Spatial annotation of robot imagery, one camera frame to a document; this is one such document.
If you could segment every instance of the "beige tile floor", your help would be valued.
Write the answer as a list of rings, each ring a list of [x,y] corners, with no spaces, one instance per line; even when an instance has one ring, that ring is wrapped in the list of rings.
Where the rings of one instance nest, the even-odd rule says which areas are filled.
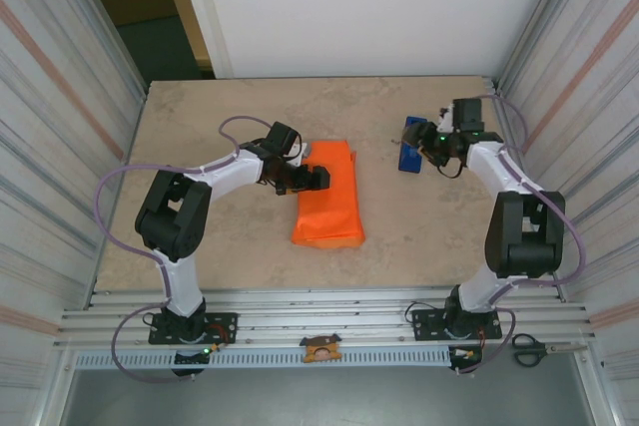
[[[225,80],[154,83],[131,163],[198,166],[231,151],[217,133],[232,115],[279,120],[305,141],[347,139],[357,151],[359,208],[367,240],[358,249],[317,250],[291,243],[295,196],[249,186],[215,202],[197,252],[202,288],[348,287],[454,284],[481,264],[492,212],[469,171],[451,181],[428,164],[399,172],[398,140],[406,116],[434,119],[453,98],[484,93],[478,77]],[[484,101],[487,130],[497,128]],[[239,121],[240,142],[264,127]],[[450,169],[455,170],[455,161]],[[142,246],[134,220],[154,174],[127,174],[113,233]],[[158,289],[151,261],[109,244],[98,289]]]

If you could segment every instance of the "scissors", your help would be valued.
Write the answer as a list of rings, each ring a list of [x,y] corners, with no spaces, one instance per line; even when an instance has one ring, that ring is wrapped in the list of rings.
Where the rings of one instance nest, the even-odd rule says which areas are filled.
[[[538,365],[548,354],[572,353],[586,349],[584,344],[553,344],[547,346],[537,341],[529,334],[520,333],[512,338],[512,347],[515,348],[515,361],[520,366],[532,368]]]

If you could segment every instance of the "folded orange towel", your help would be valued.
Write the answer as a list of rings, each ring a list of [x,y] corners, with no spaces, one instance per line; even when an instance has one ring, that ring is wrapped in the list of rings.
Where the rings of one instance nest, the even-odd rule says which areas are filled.
[[[346,140],[313,142],[311,148],[304,163],[326,167],[330,187],[298,193],[298,222],[292,241],[316,248],[360,246],[366,237],[357,204],[355,153]]]

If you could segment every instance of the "white backdrop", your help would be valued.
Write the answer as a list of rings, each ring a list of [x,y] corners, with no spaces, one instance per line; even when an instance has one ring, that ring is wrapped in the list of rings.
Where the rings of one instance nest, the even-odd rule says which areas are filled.
[[[496,75],[538,0],[192,0],[219,78]]]

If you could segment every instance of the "corrugated metal wall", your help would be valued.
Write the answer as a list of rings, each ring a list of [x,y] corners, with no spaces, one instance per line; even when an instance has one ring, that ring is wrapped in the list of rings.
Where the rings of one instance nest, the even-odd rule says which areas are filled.
[[[144,102],[113,32],[93,0],[0,0],[3,425],[29,421],[61,312],[83,306],[103,241],[93,189],[126,160]]]
[[[528,121],[527,172],[564,193],[586,241],[570,298],[588,306],[625,418],[639,424],[639,0],[554,0],[547,10],[501,85]],[[568,235],[563,274],[576,262]]]

